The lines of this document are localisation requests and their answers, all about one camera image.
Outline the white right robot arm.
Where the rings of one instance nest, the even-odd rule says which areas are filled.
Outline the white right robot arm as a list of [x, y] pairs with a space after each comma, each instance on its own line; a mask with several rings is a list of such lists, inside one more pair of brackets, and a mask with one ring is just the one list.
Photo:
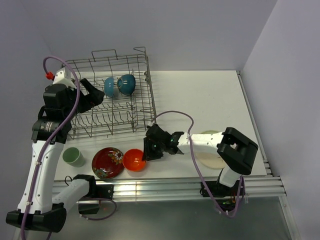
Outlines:
[[164, 131], [158, 124], [148, 128], [143, 139], [143, 161], [161, 159], [164, 153], [184, 155], [205, 153], [219, 155], [226, 163], [216, 183], [217, 191], [229, 194], [241, 176], [252, 173], [258, 145], [233, 127], [218, 133], [190, 134]]

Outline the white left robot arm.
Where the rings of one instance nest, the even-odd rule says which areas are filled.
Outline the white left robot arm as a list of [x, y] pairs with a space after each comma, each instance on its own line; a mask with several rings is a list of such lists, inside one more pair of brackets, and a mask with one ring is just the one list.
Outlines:
[[71, 130], [71, 122], [59, 128], [71, 112], [77, 91], [63, 83], [45, 88], [45, 105], [32, 126], [32, 162], [24, 194], [16, 210], [6, 215], [6, 223], [25, 230], [58, 233], [63, 228], [68, 211], [81, 198], [91, 200], [98, 187], [92, 175], [78, 174], [71, 184], [53, 197], [57, 164]]

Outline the orange bowl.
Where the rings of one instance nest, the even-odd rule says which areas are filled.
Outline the orange bowl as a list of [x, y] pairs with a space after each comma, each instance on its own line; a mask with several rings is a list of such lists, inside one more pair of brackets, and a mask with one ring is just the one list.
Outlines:
[[143, 151], [140, 149], [130, 149], [128, 150], [122, 160], [122, 164], [125, 169], [131, 171], [131, 172], [139, 172], [142, 171], [146, 165], [147, 162], [143, 161]]

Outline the red floral plate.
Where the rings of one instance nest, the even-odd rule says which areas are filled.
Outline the red floral plate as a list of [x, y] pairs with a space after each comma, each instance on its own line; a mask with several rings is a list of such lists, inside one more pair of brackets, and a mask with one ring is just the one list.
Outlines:
[[124, 170], [123, 157], [124, 154], [115, 147], [103, 148], [92, 159], [92, 171], [102, 180], [115, 178]]

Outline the dark blue bowl beige inside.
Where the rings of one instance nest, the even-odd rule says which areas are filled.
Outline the dark blue bowl beige inside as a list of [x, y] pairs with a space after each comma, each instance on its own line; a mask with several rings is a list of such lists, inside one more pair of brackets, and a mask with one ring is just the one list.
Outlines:
[[124, 74], [117, 80], [116, 85], [121, 94], [131, 96], [135, 91], [136, 79], [132, 74]]

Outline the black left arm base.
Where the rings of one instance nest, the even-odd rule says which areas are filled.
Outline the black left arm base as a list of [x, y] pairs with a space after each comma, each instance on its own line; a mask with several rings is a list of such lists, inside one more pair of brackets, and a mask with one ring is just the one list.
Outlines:
[[98, 184], [93, 194], [80, 198], [79, 203], [77, 203], [79, 214], [85, 216], [96, 215], [101, 208], [102, 201], [112, 200], [113, 193], [113, 184]]

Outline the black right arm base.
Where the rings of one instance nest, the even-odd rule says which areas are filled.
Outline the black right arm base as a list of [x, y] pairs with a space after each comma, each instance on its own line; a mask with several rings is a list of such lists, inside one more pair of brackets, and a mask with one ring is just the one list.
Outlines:
[[[238, 194], [238, 187], [240, 186], [240, 180], [237, 180], [233, 187], [227, 187], [218, 183], [217, 181], [205, 181], [205, 183], [207, 184], [209, 191], [215, 198], [236, 197]], [[205, 198], [210, 197], [203, 182], [200, 183], [200, 186], [200, 195]], [[240, 197], [244, 197], [246, 194], [244, 186], [244, 181], [242, 181], [239, 192]]]

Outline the light blue bowl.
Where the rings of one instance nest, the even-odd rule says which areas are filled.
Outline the light blue bowl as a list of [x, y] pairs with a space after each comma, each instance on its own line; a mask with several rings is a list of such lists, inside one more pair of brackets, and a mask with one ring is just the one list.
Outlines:
[[114, 78], [112, 76], [105, 79], [103, 91], [107, 97], [114, 97]]

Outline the green cup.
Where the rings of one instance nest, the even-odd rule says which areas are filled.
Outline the green cup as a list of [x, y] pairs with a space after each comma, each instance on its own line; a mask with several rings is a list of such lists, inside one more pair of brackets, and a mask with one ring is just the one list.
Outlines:
[[65, 163], [76, 168], [80, 168], [85, 164], [82, 153], [76, 147], [67, 148], [62, 154], [62, 159]]

